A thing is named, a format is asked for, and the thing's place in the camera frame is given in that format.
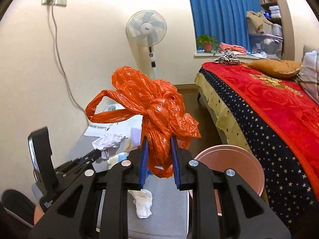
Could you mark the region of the orange plastic bag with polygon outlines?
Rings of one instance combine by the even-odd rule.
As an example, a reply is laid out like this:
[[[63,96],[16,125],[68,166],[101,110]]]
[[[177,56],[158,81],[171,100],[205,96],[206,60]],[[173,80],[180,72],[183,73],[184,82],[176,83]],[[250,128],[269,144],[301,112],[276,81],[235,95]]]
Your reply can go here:
[[[115,123],[141,115],[141,137],[149,143],[148,169],[159,178],[173,175],[171,137],[188,149],[201,136],[198,122],[185,111],[182,95],[170,82],[151,80],[129,66],[111,76],[114,90],[102,90],[88,103],[85,113],[94,123]]]

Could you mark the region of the crumpled white tissue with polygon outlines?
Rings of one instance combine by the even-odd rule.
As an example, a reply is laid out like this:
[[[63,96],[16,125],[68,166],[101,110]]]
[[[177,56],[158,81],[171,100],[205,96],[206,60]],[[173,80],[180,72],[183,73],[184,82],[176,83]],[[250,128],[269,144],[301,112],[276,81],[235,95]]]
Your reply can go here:
[[[128,193],[133,197],[133,203],[136,206],[136,214],[139,219],[145,219],[152,215],[153,196],[149,190],[128,190]]]

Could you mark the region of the beige jacket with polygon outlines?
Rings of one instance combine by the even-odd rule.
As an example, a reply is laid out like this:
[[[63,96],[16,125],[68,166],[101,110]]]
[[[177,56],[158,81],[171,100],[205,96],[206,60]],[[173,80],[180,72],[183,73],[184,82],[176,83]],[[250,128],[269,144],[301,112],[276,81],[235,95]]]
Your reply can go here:
[[[273,23],[262,12],[247,11],[246,18],[249,34],[273,34]]]

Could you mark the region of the zebra striped cloth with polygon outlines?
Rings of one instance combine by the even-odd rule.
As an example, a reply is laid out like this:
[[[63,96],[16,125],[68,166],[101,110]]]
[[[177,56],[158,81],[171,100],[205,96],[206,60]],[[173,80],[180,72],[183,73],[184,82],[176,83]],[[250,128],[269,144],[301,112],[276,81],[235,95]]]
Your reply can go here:
[[[238,65],[240,64],[240,60],[236,57],[236,55],[231,51],[223,51],[222,55],[219,56],[217,59],[214,61],[217,64],[222,64],[222,65]]]

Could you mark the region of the crumpled white paper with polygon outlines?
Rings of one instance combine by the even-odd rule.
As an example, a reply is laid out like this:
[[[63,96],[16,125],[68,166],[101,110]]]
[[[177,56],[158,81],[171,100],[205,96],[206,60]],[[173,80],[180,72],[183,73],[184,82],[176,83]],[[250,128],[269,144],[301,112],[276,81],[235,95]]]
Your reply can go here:
[[[123,134],[107,133],[93,141],[92,146],[94,149],[101,151],[102,160],[108,160],[110,156],[116,154],[124,140],[125,135]]]

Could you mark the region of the plaid grey pillow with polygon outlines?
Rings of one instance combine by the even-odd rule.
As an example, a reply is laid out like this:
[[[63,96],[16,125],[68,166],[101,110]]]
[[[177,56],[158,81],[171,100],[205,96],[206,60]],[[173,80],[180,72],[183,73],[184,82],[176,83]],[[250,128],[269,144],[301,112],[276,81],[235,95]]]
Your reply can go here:
[[[304,55],[297,80],[308,96],[318,104],[318,50]]]

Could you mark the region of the clear storage box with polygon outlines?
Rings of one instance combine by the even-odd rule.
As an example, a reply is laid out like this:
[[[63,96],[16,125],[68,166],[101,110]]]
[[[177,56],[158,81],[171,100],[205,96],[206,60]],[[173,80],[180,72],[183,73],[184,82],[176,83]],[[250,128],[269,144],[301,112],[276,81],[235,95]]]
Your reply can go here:
[[[282,59],[283,37],[271,34],[249,35],[252,54],[260,54],[268,59]]]

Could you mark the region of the pink folded cloth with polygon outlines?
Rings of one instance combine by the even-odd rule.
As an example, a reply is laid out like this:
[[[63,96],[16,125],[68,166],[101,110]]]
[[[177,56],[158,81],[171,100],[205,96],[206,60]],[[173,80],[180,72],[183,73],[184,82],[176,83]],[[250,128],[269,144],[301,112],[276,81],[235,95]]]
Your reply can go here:
[[[221,42],[219,44],[219,48],[223,52],[232,51],[235,55],[242,55],[242,56],[247,55],[247,50],[244,47],[239,45],[231,45],[231,44],[226,44]]]

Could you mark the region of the white standing fan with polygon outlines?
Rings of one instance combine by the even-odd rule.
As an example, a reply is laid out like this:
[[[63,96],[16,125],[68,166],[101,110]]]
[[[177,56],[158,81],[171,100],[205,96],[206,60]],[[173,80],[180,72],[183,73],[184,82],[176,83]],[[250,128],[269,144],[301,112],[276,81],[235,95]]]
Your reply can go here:
[[[153,77],[156,79],[154,46],[166,35],[167,24],[164,17],[155,10],[138,11],[129,18],[125,31],[129,41],[147,48]]]

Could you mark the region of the blue curtain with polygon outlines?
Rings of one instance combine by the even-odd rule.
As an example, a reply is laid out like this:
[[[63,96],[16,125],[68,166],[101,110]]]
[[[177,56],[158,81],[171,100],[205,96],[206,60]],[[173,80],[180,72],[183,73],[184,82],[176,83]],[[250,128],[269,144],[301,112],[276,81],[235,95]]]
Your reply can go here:
[[[196,38],[209,35],[251,51],[246,13],[259,12],[259,0],[190,0],[190,4]]]

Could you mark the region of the red floral blanket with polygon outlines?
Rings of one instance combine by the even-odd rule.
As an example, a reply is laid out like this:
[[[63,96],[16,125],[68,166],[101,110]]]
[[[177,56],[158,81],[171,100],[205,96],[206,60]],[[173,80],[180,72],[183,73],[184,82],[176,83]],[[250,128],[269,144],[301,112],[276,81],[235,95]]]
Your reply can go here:
[[[318,105],[294,81],[270,77],[245,64],[206,62],[200,71],[226,85],[222,92],[233,99],[235,92],[291,150],[318,194]]]

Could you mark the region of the wooden bookshelf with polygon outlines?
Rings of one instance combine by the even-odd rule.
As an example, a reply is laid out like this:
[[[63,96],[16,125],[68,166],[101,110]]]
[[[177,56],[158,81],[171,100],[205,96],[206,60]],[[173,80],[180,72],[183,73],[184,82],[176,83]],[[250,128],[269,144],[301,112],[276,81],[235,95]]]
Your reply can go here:
[[[295,59],[294,30],[287,0],[260,0],[264,11],[270,13],[270,22],[282,27],[282,59]]]

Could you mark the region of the orange-brown pillow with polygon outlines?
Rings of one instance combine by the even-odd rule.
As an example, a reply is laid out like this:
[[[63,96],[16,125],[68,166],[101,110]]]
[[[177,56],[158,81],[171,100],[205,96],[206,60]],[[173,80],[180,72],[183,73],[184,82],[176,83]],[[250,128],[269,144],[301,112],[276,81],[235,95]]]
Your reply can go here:
[[[273,59],[259,59],[248,64],[252,69],[279,79],[295,77],[299,73],[301,65],[301,62],[276,61]]]

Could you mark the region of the potted green plant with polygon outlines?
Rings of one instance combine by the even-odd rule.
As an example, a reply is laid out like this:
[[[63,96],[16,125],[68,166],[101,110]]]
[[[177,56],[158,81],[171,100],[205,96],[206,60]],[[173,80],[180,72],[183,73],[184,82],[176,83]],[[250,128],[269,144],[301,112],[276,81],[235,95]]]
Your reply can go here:
[[[215,36],[202,34],[196,38],[198,47],[203,48],[205,53],[216,52],[219,50],[219,41]]]

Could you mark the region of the dark star-patterned bed sheet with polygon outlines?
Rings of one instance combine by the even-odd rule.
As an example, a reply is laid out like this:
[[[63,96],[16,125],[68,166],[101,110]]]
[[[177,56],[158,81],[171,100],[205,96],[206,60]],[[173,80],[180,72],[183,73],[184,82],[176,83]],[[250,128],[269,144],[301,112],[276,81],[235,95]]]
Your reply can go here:
[[[231,92],[234,98],[226,98],[222,94],[226,85],[217,86],[213,81],[200,70],[195,78],[216,115],[216,127],[228,144],[248,150],[259,160],[269,205],[290,231],[303,228],[309,233],[311,226],[318,226],[318,194],[311,191],[308,179],[301,179],[305,171],[300,162],[239,95]]]

